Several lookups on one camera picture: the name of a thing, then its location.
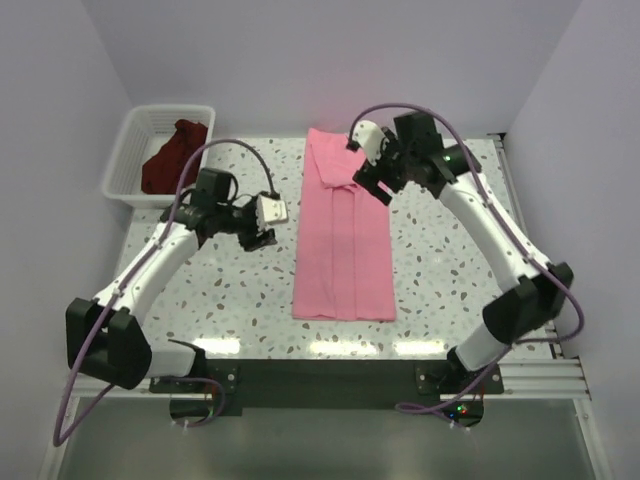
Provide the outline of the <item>aluminium front rail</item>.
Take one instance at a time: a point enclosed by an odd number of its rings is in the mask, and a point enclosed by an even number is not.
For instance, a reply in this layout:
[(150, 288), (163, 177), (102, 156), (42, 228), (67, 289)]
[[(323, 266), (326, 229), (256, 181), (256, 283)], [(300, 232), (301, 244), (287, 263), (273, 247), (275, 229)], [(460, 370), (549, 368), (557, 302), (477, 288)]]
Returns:
[[(591, 399), (591, 393), (578, 359), (503, 361), (500, 378), (506, 399)], [(92, 398), (105, 387), (103, 382), (80, 375), (72, 396)], [(114, 387), (109, 393), (118, 398), (142, 398), (151, 395), (151, 380), (144, 380), (133, 390)]]

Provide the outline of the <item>white plastic laundry basket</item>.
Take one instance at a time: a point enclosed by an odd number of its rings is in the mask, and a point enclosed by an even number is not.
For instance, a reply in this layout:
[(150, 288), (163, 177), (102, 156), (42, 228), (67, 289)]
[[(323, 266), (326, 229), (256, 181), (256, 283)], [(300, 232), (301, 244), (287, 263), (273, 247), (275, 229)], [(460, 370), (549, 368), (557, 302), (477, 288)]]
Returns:
[(175, 123), (188, 120), (207, 128), (212, 139), (215, 110), (205, 105), (155, 104), (133, 108), (125, 117), (107, 162), (102, 194), (134, 209), (164, 209), (174, 200), (168, 195), (146, 194), (141, 189), (143, 164), (157, 154), (176, 132)]

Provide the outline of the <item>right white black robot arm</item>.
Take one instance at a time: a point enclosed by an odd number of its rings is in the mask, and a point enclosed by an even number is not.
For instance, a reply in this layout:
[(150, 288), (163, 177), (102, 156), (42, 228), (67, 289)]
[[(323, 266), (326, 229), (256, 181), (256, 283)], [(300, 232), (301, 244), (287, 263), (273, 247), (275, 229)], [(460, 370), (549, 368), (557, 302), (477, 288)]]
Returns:
[(441, 202), (462, 224), (489, 264), (501, 291), (482, 310), (482, 323), (447, 354), (448, 386), (469, 392), (481, 370), (560, 313), (574, 275), (553, 263), (526, 237), (492, 192), (471, 150), (445, 146), (435, 119), (424, 111), (398, 116), (389, 129), (359, 116), (347, 147), (365, 156), (353, 176), (383, 204), (408, 183)]

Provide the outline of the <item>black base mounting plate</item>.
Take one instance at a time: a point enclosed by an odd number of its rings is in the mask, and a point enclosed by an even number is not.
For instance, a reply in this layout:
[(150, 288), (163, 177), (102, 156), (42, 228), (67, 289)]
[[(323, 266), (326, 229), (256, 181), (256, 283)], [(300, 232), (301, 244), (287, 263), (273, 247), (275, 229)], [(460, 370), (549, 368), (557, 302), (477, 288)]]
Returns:
[(505, 392), (495, 366), (481, 381), (455, 373), (445, 360), (208, 360), (201, 381), (159, 378), (153, 394), (171, 396), (173, 419), (197, 422), (240, 416), (250, 409), (391, 410), (402, 402), (431, 407), (463, 391), (442, 412), (455, 421), (478, 422), (487, 395)]

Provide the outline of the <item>pink t-shirt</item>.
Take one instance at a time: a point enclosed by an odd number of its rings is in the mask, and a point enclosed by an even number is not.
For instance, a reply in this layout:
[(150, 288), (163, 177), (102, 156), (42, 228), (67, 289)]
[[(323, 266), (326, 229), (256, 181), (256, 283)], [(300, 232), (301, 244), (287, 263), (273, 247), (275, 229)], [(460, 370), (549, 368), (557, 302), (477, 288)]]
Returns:
[(292, 316), (393, 322), (389, 211), (353, 181), (364, 155), (346, 143), (318, 129), (306, 137)]

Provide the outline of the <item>aluminium rail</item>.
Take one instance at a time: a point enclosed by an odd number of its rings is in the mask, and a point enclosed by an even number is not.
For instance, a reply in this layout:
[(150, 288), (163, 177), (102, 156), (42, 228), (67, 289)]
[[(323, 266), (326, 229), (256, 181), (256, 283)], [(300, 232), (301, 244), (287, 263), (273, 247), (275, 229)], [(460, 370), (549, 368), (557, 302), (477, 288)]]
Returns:
[[(487, 137), (492, 140), (494, 144), (494, 148), (496, 150), (496, 154), (498, 156), (500, 171), (502, 173), (502, 177), (506, 185), (507, 195), (509, 197), (509, 202), (511, 205), (511, 208), (509, 209), (510, 215), (512, 216), (514, 221), (518, 224), (521, 231), (526, 236), (529, 236), (529, 232), (526, 226), (526, 222), (525, 222), (522, 208), (519, 202), (519, 198), (516, 192), (515, 183), (513, 180), (512, 172), (510, 169), (510, 165), (509, 165), (506, 150), (505, 150), (505, 145), (504, 145), (505, 136), (506, 136), (505, 133), (490, 133), (487, 135)], [(558, 334), (557, 334), (557, 328), (553, 320), (549, 320), (544, 325), (544, 332), (545, 332), (545, 337), (547, 339), (550, 339), (550, 342), (548, 342), (547, 345), (551, 353), (552, 359), (553, 360), (563, 359), (564, 354), (562, 351), (562, 347), (556, 342), (558, 338)]]
[[(578, 359), (503, 361), (500, 378), (506, 399), (591, 399), (591, 393)], [(105, 387), (103, 382), (80, 375), (72, 396), (92, 398)], [(142, 398), (151, 395), (151, 380), (144, 380), (133, 390), (114, 387), (109, 393), (118, 398)]]

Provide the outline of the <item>dark red t-shirt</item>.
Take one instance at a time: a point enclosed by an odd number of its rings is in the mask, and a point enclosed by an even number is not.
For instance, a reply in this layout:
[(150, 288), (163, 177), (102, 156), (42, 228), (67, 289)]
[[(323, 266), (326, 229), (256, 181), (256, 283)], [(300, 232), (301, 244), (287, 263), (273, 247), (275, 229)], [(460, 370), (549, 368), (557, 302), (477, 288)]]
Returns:
[(145, 194), (174, 194), (187, 161), (205, 143), (205, 125), (180, 119), (174, 126), (171, 138), (142, 166), (141, 190)]

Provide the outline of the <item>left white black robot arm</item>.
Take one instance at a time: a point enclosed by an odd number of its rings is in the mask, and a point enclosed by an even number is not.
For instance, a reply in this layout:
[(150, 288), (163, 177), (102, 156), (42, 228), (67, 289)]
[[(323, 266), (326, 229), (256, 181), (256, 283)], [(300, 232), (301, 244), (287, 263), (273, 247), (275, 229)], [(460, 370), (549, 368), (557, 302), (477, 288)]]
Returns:
[(207, 380), (202, 349), (155, 350), (143, 332), (152, 304), (175, 273), (217, 234), (237, 237), (246, 252), (275, 244), (274, 228), (287, 222), (284, 200), (260, 192), (237, 206), (230, 196), (236, 177), (205, 168), (195, 185), (161, 215), (151, 238), (126, 269), (91, 299), (66, 310), (67, 360), (72, 372), (131, 390), (143, 380), (171, 377), (185, 392)]

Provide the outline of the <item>aluminium right side rail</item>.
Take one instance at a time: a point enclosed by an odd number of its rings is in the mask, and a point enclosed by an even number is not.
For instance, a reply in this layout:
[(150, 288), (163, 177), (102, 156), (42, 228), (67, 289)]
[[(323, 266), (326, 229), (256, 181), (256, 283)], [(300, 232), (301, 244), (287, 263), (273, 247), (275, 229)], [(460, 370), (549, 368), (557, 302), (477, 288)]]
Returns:
[[(518, 224), (521, 231), (526, 236), (529, 236), (529, 232), (526, 226), (526, 222), (525, 222), (522, 208), (519, 202), (519, 198), (516, 192), (515, 183), (513, 180), (512, 172), (510, 169), (510, 165), (509, 165), (506, 150), (505, 150), (505, 145), (504, 145), (505, 136), (506, 136), (505, 133), (490, 133), (487, 135), (487, 137), (492, 140), (494, 144), (494, 148), (496, 150), (496, 154), (498, 156), (500, 171), (502, 173), (502, 177), (506, 185), (507, 195), (509, 197), (509, 202), (511, 205), (511, 208), (509, 209), (510, 215), (512, 216), (514, 221)], [(545, 337), (547, 339), (550, 339), (550, 342), (548, 342), (547, 345), (551, 353), (552, 359), (553, 360), (563, 359), (564, 354), (562, 351), (562, 347), (556, 342), (558, 338), (558, 334), (557, 334), (557, 328), (553, 320), (549, 320), (544, 325), (544, 332), (545, 332)]]

